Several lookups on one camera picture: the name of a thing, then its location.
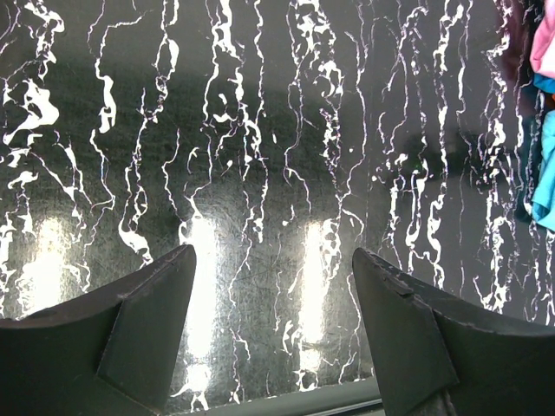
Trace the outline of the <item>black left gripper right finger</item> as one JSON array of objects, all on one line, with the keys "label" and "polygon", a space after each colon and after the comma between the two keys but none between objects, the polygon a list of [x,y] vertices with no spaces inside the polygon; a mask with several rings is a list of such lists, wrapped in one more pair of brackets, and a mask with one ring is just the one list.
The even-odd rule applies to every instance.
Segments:
[{"label": "black left gripper right finger", "polygon": [[552,415],[554,329],[499,315],[363,248],[352,268],[387,415]]}]

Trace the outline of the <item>cyan t shirt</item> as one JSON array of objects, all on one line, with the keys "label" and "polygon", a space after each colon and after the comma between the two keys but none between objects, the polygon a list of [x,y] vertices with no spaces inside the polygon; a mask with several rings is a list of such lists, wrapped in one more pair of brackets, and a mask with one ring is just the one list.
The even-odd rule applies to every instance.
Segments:
[{"label": "cyan t shirt", "polygon": [[519,150],[523,188],[515,215],[554,231],[554,111],[545,114],[541,130],[534,116],[525,119],[524,133]]}]

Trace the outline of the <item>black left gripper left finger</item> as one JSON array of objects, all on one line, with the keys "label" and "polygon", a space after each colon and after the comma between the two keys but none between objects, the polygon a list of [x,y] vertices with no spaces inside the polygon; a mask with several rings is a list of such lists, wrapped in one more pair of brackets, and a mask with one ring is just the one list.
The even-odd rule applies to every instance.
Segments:
[{"label": "black left gripper left finger", "polygon": [[161,415],[196,269],[191,245],[85,295],[1,321],[3,415]]}]

